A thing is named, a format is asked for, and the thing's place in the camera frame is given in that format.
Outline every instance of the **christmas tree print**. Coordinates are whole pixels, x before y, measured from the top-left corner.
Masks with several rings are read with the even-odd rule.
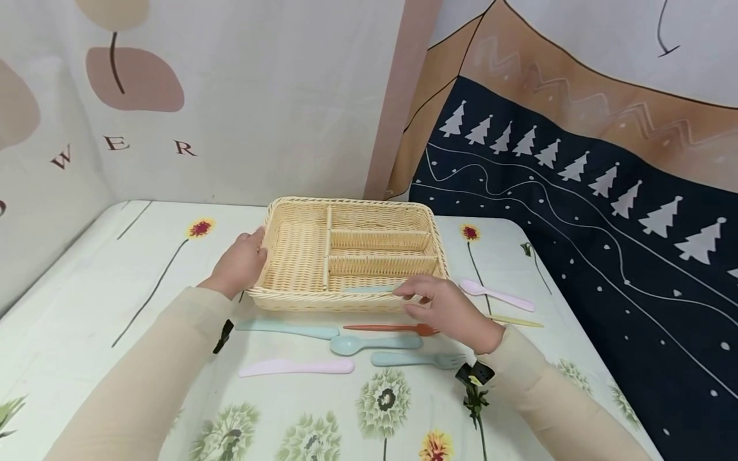
[[[510,128],[511,125],[512,125],[512,122],[508,123],[508,127],[505,128],[505,130],[502,133],[502,136],[497,138],[497,141],[495,141],[493,145],[489,146],[489,148],[494,151],[492,152],[493,154],[497,155],[500,152],[508,151],[507,144],[510,142],[510,132],[512,131],[512,128]]]
[[[466,101],[461,101],[461,105],[454,111],[454,114],[446,120],[446,124],[440,127],[438,130],[443,131],[444,138],[451,136],[452,134],[461,134],[461,123],[463,117],[463,105]]]
[[[536,128],[538,128],[537,125],[533,125],[533,128],[523,136],[520,142],[517,143],[517,146],[515,146],[515,149],[512,150],[515,152],[516,157],[520,157],[521,153],[533,155],[531,148],[533,147],[533,140],[536,139]]]
[[[581,181],[579,178],[579,175],[581,175],[584,172],[584,166],[587,164],[587,154],[590,151],[584,152],[584,155],[579,157],[577,160],[574,160],[572,164],[570,164],[568,167],[564,168],[564,171],[559,172],[559,176],[564,178],[564,181],[568,181],[570,179],[573,179],[574,181]]]
[[[656,211],[648,214],[648,218],[639,219],[638,222],[644,225],[644,232],[650,234],[655,232],[663,238],[666,238],[666,228],[671,227],[674,223],[674,216],[677,214],[677,204],[682,198],[677,195],[673,201],[663,205]]]
[[[674,246],[682,251],[679,257],[683,260],[693,257],[701,263],[709,264],[710,255],[708,253],[715,251],[715,241],[720,238],[720,224],[726,221],[725,218],[718,218],[715,224],[703,228],[699,234],[687,237],[682,243],[676,243]]]
[[[635,200],[635,197],[638,196],[638,187],[643,184],[643,181],[640,179],[637,183],[635,183],[635,186],[628,189],[628,192],[621,195],[620,198],[618,198],[618,201],[614,204],[611,204],[613,209],[613,216],[620,215],[623,218],[629,218],[628,216],[628,210],[633,208],[633,201]]]
[[[561,139],[557,139],[552,142],[546,149],[541,150],[541,153],[534,155],[538,159],[539,165],[545,165],[550,169],[554,168],[554,162],[556,161],[556,153],[559,152],[559,143]]]
[[[613,186],[613,181],[615,181],[615,177],[618,175],[619,165],[620,162],[615,162],[614,167],[610,168],[604,173],[604,175],[600,176],[590,184],[590,187],[595,190],[593,195],[602,195],[607,198],[607,191]]]
[[[472,145],[475,142],[477,144],[484,145],[484,137],[487,136],[487,130],[489,129],[489,120],[491,118],[492,115],[482,120],[482,122],[477,125],[476,128],[472,129],[471,133],[465,136],[465,138],[469,140],[469,145]]]

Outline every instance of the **table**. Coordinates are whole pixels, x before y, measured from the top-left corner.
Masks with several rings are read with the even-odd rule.
[[[10,416],[0,433],[12,432],[0,438],[0,458],[41,460],[76,408],[159,312],[184,287],[204,279],[235,236],[259,226],[265,213],[262,207],[148,201],[108,208],[0,319],[0,420],[3,412]],[[203,238],[182,245],[185,230],[200,218],[215,225]],[[491,298],[489,309],[544,324],[520,329],[654,460],[661,459],[521,228],[491,218],[439,216],[437,222],[452,279],[482,279],[489,288],[534,301],[535,313]],[[467,240],[465,226],[476,229],[479,239]],[[160,277],[151,301],[111,347]],[[472,301],[487,312],[483,297]],[[240,312],[254,308],[248,297],[241,304]],[[401,314],[258,315],[334,326],[410,322]],[[473,358],[442,335],[424,339],[423,352],[456,351]],[[240,368],[268,358],[335,356],[318,339],[234,331],[190,390],[160,459],[422,460],[432,459],[423,457],[431,442],[452,451],[443,460],[550,459],[522,418],[494,393],[484,396],[489,405],[481,411],[480,430],[463,405],[465,389],[453,371],[376,368],[370,355],[364,350],[354,356],[350,375],[242,379]]]

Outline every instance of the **plastic spoon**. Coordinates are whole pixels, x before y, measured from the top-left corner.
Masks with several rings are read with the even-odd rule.
[[[534,312],[536,310],[536,306],[527,299],[522,299],[514,297],[510,294],[504,294],[500,293],[499,291],[490,290],[489,288],[476,283],[474,280],[461,280],[461,282],[459,283],[459,288],[464,290],[466,293],[471,294],[472,296],[481,296],[483,294],[488,294],[493,298],[497,298],[504,302],[507,302],[508,304],[512,304],[516,308],[521,308],[524,311]]]
[[[416,335],[392,336],[390,338],[361,339],[358,336],[338,336],[331,340],[331,350],[339,356],[352,356],[361,349],[420,349],[423,339]]]

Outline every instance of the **zigzag line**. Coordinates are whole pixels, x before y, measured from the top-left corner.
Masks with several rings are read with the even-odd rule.
[[[608,103],[607,96],[604,93],[597,93],[593,94],[587,97],[584,97],[580,100],[572,100],[571,99],[571,88],[569,81],[564,77],[556,77],[551,78],[549,80],[546,80],[543,78],[543,75],[541,73],[541,69],[538,67],[537,64],[532,63],[527,69],[526,72],[523,72],[522,66],[520,64],[520,54],[516,51],[510,54],[509,56],[499,59],[498,58],[498,39],[496,36],[486,38],[482,41],[480,41],[477,46],[475,47],[477,51],[475,53],[475,63],[481,63],[481,60],[483,56],[481,53],[478,52],[479,49],[482,49],[483,46],[485,46],[487,43],[489,43],[489,52],[488,52],[488,71],[493,75],[499,75],[504,72],[507,72],[510,70],[510,68],[513,68],[514,70],[517,70],[518,75],[520,75],[523,80],[527,80],[529,76],[533,76],[533,78],[536,81],[536,87],[533,89],[533,92],[538,92],[543,89],[554,87],[559,88],[563,87],[563,93],[565,95],[565,102],[567,104],[567,107],[574,107],[575,105],[581,105],[584,102],[587,102],[588,100],[592,99],[599,99],[601,100],[601,103],[604,105],[605,113],[607,114],[607,121],[610,122],[614,119],[617,119],[621,115],[627,115],[633,113],[635,115],[635,118],[638,121],[638,128],[643,135],[643,137],[647,140],[654,139],[656,137],[659,137],[661,134],[667,134],[671,131],[677,131],[677,137],[680,140],[680,144],[682,149],[686,148],[698,148],[705,144],[708,144],[709,142],[713,142],[716,139],[724,138],[727,136],[731,136],[734,134],[738,134],[738,129],[736,130],[730,130],[726,131],[721,134],[716,134],[713,136],[710,136],[709,138],[701,139],[700,141],[696,141],[694,139],[693,133],[692,133],[692,127],[689,124],[689,121],[687,119],[679,119],[675,120],[674,122],[669,123],[668,125],[663,125],[659,128],[656,128],[653,120],[651,118],[651,114],[649,112],[648,106],[646,103],[635,103],[632,105],[628,105],[627,107],[621,109],[617,112],[612,112],[610,110],[610,104]]]

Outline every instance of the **plastic fork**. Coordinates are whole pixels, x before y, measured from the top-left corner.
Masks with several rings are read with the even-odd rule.
[[[453,370],[466,363],[464,354],[414,354],[375,352],[371,355],[375,367],[402,367],[405,365],[435,365],[441,370]]]
[[[419,336],[433,336],[440,333],[435,328],[424,323],[417,325],[344,325],[346,330],[361,331],[414,331]]]

